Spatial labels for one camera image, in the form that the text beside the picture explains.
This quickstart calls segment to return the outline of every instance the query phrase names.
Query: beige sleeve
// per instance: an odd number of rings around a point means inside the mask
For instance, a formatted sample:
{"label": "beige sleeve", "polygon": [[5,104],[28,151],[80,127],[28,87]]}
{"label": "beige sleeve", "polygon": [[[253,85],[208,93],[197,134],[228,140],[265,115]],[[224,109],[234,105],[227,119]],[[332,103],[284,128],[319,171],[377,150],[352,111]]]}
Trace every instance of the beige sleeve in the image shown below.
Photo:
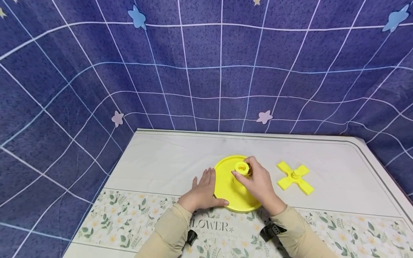
{"label": "beige sleeve", "polygon": [[177,258],[188,237],[192,214],[175,203],[155,224],[155,230],[143,244],[135,258]]}
{"label": "beige sleeve", "polygon": [[287,230],[279,234],[278,238],[291,257],[337,258],[294,208],[287,206],[272,219],[277,226]]}

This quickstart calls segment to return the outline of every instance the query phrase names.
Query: yellow cylindrical post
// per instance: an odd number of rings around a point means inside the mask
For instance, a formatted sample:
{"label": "yellow cylindrical post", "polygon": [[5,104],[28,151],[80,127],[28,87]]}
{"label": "yellow cylindrical post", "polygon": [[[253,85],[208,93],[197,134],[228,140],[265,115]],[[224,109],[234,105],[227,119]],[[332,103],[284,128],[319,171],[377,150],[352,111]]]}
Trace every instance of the yellow cylindrical post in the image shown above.
{"label": "yellow cylindrical post", "polygon": [[[241,161],[235,164],[235,171],[239,174],[243,175],[244,177],[248,176],[249,166],[247,163]],[[235,177],[233,178],[234,184],[236,188],[244,187]]]}

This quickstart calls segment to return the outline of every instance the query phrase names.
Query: blue fabric backdrop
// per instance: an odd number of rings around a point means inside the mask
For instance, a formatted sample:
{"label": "blue fabric backdrop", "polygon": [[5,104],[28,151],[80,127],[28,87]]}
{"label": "blue fabric backdrop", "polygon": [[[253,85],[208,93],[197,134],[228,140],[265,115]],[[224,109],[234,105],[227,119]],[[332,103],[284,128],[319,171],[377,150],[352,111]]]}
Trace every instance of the blue fabric backdrop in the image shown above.
{"label": "blue fabric backdrop", "polygon": [[136,128],[357,136],[412,193],[410,4],[1,0],[0,256],[62,256]]}

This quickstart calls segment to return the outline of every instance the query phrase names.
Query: wrist strap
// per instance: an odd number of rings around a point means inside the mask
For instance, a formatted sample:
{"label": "wrist strap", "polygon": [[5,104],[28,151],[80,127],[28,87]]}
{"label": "wrist strap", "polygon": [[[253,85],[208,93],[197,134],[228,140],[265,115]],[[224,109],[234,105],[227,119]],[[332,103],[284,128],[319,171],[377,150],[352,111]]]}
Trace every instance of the wrist strap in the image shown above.
{"label": "wrist strap", "polygon": [[270,223],[266,225],[263,229],[260,231],[260,236],[264,239],[265,242],[270,241],[274,236],[284,233],[287,230],[283,227],[279,227],[274,223]]}

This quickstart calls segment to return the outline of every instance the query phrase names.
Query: yellow plastic part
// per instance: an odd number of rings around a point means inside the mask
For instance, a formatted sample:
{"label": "yellow plastic part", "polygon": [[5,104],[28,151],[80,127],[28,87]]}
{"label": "yellow plastic part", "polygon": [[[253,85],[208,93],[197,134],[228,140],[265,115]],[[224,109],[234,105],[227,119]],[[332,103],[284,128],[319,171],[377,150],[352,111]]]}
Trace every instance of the yellow plastic part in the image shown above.
{"label": "yellow plastic part", "polygon": [[241,155],[229,156],[215,165],[214,195],[216,198],[227,200],[230,204],[226,208],[234,212],[251,212],[261,207],[261,203],[232,174],[232,171],[235,170],[241,175],[249,177],[249,166],[244,162],[246,158]]}
{"label": "yellow plastic part", "polygon": [[287,174],[286,178],[281,179],[277,184],[281,189],[286,190],[292,183],[296,183],[298,187],[306,194],[309,195],[314,191],[314,188],[304,181],[301,177],[307,174],[310,170],[304,165],[301,165],[298,169],[292,170],[287,163],[281,162],[277,167]]}

